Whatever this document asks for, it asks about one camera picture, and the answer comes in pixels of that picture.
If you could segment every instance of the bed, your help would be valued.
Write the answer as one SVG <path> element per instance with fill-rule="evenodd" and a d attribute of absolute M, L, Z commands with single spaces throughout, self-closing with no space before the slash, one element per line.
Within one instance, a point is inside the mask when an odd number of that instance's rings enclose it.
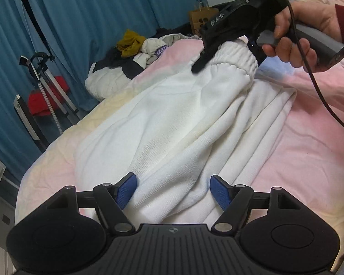
<path fill-rule="evenodd" d="M 79 186 L 75 177 L 74 154 L 82 141 L 123 105 L 158 82 L 158 72 L 186 64 L 199 54 L 202 47 L 200 40 L 176 42 L 128 86 L 106 98 L 52 143 L 21 182 L 16 223 L 63 186 Z M 315 76 L 328 103 L 344 121 L 344 60 Z M 255 78 L 295 88 L 297 97 L 269 150 L 268 160 L 253 182 L 243 184 L 251 185 L 255 191 L 284 187 L 328 222 L 341 240 L 341 249 L 334 264 L 337 268 L 344 257 L 344 129 L 322 106 L 303 69 L 294 69 L 277 58 L 268 58 L 256 71 Z M 260 214 L 264 213 L 253 212 L 251 218 Z M 209 215 L 209 218 L 210 221 L 216 220 L 217 213 Z M 172 215 L 163 222 L 176 220 L 180 219 Z"/>

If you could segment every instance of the brown paper bag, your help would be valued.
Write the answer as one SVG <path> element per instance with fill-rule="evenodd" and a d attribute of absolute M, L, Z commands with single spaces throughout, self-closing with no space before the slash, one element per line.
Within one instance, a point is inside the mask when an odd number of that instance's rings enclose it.
<path fill-rule="evenodd" d="M 204 2 L 198 4 L 198 9 L 189 11 L 190 25 L 193 34 L 200 36 L 200 28 L 217 13 L 219 13 L 219 10 L 216 8 L 204 7 Z"/>

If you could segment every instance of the gray handle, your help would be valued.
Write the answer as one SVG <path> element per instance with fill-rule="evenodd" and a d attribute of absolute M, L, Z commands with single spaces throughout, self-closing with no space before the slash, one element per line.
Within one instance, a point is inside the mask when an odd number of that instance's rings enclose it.
<path fill-rule="evenodd" d="M 317 54 L 318 63 L 320 65 L 330 68 L 344 58 L 344 44 L 341 42 L 338 42 L 323 32 L 306 25 L 296 24 L 296 28 L 298 38 L 306 38 L 310 42 L 311 48 L 313 48 Z M 292 28 L 289 29 L 286 37 L 295 41 Z M 279 39 L 274 38 L 273 32 L 265 30 L 260 34 L 256 43 L 258 46 L 270 44 L 276 47 L 279 43 Z"/>

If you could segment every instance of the hand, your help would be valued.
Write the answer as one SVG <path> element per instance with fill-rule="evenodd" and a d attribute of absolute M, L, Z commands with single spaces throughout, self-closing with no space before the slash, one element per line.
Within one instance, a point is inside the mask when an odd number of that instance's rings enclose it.
<path fill-rule="evenodd" d="M 332 37 L 336 41 L 341 42 L 341 33 L 338 18 L 336 16 L 335 5 L 326 5 L 314 2 L 292 2 L 292 9 L 296 20 L 310 25 L 326 35 Z M 271 45 L 263 45 L 263 51 L 268 57 L 275 57 L 276 55 L 283 62 L 290 62 L 294 68 L 304 66 L 304 63 L 299 53 L 297 45 L 293 45 L 292 41 L 283 37 L 289 30 L 291 15 L 289 8 L 285 8 L 282 12 L 275 16 L 275 38 L 281 38 L 276 48 Z M 307 39 L 301 38 L 299 40 L 303 52 L 306 55 L 307 61 L 312 72 L 322 72 L 327 70 L 326 67 L 317 64 L 316 52 L 310 47 Z"/>

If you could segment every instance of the yellow cloth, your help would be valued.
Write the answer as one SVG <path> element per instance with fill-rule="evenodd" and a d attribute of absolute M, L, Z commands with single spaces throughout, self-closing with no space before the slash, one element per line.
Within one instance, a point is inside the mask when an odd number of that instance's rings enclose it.
<path fill-rule="evenodd" d="M 140 36 L 138 33 L 127 29 L 124 38 L 117 43 L 116 47 L 121 52 L 122 58 L 128 58 L 139 52 L 145 39 L 144 36 Z"/>

